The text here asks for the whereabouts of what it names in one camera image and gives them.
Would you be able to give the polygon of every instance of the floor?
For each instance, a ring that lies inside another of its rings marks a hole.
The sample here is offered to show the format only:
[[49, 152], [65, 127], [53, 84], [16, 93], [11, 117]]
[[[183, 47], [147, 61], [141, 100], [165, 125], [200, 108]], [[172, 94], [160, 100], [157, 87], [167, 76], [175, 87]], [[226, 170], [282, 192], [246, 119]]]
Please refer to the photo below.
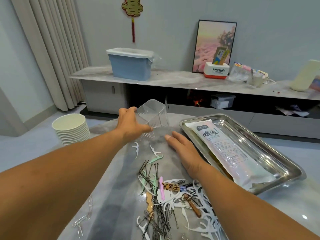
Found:
[[[48, 153], [59, 142], [51, 128], [52, 122], [62, 115], [79, 113], [84, 107], [83, 104], [68, 112], [59, 111], [20, 137], [0, 136], [0, 172]], [[104, 122], [87, 119], [89, 127]], [[262, 140], [295, 161], [308, 177], [320, 183], [320, 144], [273, 138]]]

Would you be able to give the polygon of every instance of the picture frame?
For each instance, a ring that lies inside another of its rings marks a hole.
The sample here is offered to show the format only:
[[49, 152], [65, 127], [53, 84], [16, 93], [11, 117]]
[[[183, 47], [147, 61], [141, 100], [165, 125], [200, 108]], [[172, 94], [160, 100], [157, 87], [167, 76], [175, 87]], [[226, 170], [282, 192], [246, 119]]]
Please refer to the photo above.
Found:
[[203, 73], [206, 62], [213, 62], [218, 47], [226, 47], [230, 51], [225, 61], [226, 64], [230, 64], [237, 24], [237, 22], [199, 20], [193, 73]]

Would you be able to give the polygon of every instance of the marble tabletop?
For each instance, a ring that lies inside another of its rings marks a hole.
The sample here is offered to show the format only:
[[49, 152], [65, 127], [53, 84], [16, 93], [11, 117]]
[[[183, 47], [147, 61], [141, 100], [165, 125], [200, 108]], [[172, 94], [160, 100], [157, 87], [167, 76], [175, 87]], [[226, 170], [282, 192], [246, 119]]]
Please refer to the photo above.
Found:
[[[182, 132], [179, 121], [190, 118], [189, 115], [168, 114], [169, 125], [172, 130]], [[115, 128], [117, 120], [105, 122], [90, 128], [91, 136], [106, 133]], [[159, 162], [159, 174], [164, 179], [182, 178], [191, 180], [183, 168], [177, 154], [159, 138], [151, 142], [156, 150], [164, 154]], [[149, 160], [152, 152], [149, 143], [139, 141], [139, 155], [135, 158], [133, 143], [124, 146], [114, 157], [98, 185], [92, 192], [93, 212], [90, 220], [82, 222], [82, 240], [100, 239], [141, 239], [142, 233], [137, 228], [137, 216], [143, 215], [146, 208], [146, 199], [141, 195], [141, 186], [137, 179], [137, 171], [145, 159]], [[297, 181], [288, 187], [278, 187], [259, 195], [260, 198], [278, 208], [291, 218], [320, 236], [320, 185], [312, 179]], [[86, 202], [70, 223], [65, 227], [58, 240], [78, 239], [77, 229], [72, 223], [88, 213]], [[197, 219], [194, 214], [188, 215], [190, 225], [195, 225]], [[186, 231], [185, 219], [181, 210], [177, 209], [179, 230], [172, 228], [172, 240], [181, 239], [182, 233], [188, 239], [201, 238], [199, 233]]]
[[320, 92], [312, 89], [306, 92], [291, 90], [289, 88], [290, 80], [277, 81], [276, 84], [263, 84], [261, 88], [250, 88], [244, 82], [234, 83], [227, 79], [209, 79], [200, 73], [154, 69], [151, 71], [150, 79], [138, 81], [114, 77], [110, 65], [102, 67], [90, 66], [72, 74], [70, 78], [320, 101]]

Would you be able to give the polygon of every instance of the beige curtain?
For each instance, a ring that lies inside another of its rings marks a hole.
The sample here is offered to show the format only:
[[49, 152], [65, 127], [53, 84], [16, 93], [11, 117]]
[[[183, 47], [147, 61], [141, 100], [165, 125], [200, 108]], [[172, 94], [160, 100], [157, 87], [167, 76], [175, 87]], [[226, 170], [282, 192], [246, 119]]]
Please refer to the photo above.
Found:
[[73, 0], [11, 0], [57, 108], [85, 99], [69, 76], [88, 66]]

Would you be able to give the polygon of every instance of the stainless steel tray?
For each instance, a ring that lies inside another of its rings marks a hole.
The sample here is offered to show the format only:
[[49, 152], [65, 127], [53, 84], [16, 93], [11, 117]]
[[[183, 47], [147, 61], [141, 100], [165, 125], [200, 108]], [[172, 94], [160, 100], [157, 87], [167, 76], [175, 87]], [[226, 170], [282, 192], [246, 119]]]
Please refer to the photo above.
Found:
[[251, 193], [258, 195], [281, 185], [289, 185], [295, 180], [304, 180], [307, 177], [305, 171], [298, 164], [290, 160], [285, 155], [282, 155], [277, 150], [273, 149], [254, 133], [247, 130], [245, 127], [225, 114], [217, 113], [180, 121], [180, 127], [200, 151], [205, 160], [212, 166], [219, 169], [224, 175], [226, 174], [214, 161], [212, 153], [206, 144], [197, 136], [196, 133], [194, 133], [185, 125], [185, 123], [209, 119], [211, 119], [214, 125], [220, 128], [223, 133], [225, 133], [241, 149], [243, 149], [254, 160], [256, 160], [264, 169], [276, 177], [276, 180], [273, 182], [253, 185], [252, 189], [250, 190]]

